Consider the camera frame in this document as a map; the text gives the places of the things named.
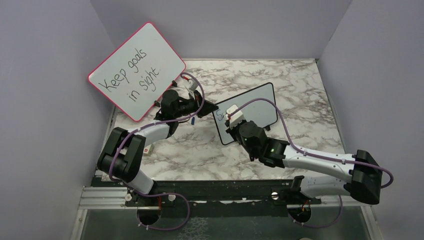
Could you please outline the black framed whiteboard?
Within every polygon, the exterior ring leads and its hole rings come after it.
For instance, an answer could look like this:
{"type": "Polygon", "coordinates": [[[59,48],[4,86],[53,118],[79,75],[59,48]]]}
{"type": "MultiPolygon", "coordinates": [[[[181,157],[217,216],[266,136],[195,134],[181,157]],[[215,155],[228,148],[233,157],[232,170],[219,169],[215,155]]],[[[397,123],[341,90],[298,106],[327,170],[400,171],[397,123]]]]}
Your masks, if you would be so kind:
{"type": "MultiPolygon", "coordinates": [[[[248,101],[258,98],[264,98],[275,103],[274,85],[268,82],[216,103],[218,110],[215,110],[212,115],[222,145],[225,146],[234,142],[231,135],[226,132],[227,127],[225,126],[224,119],[226,110],[233,105],[240,107],[248,101]]],[[[268,131],[270,130],[270,126],[278,120],[278,113],[275,108],[263,100],[247,105],[241,112],[247,121],[254,121],[257,126],[265,128],[268,131]]]]}

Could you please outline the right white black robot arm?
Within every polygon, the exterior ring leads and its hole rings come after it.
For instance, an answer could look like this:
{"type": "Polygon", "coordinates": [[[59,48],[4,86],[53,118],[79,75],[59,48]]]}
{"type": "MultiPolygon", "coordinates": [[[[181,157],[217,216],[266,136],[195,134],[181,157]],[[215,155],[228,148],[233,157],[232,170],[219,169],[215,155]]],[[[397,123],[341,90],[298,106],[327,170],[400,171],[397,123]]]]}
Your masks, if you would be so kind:
{"type": "Polygon", "coordinates": [[[251,161],[271,168],[294,168],[320,173],[300,176],[288,190],[289,199],[300,204],[319,196],[350,196],[368,204],[380,203],[383,170],[365,150],[356,154],[334,154],[296,147],[285,140],[271,138],[253,121],[225,123],[226,132],[248,153],[251,161]]]}

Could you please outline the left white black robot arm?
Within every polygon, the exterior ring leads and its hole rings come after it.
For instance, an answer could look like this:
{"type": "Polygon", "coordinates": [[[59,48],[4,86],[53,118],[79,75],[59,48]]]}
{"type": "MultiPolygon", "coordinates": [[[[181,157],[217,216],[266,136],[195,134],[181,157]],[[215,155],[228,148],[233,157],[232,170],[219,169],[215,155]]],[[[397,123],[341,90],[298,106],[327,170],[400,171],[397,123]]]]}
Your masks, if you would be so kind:
{"type": "Polygon", "coordinates": [[[97,169],[109,174],[113,181],[122,181],[138,192],[144,205],[157,200],[155,181],[140,169],[145,147],[171,137],[179,123],[192,116],[202,118],[219,107],[205,99],[196,90],[183,98],[175,90],[166,90],[162,95],[160,110],[147,126],[127,130],[114,128],[97,161],[97,169]]]}

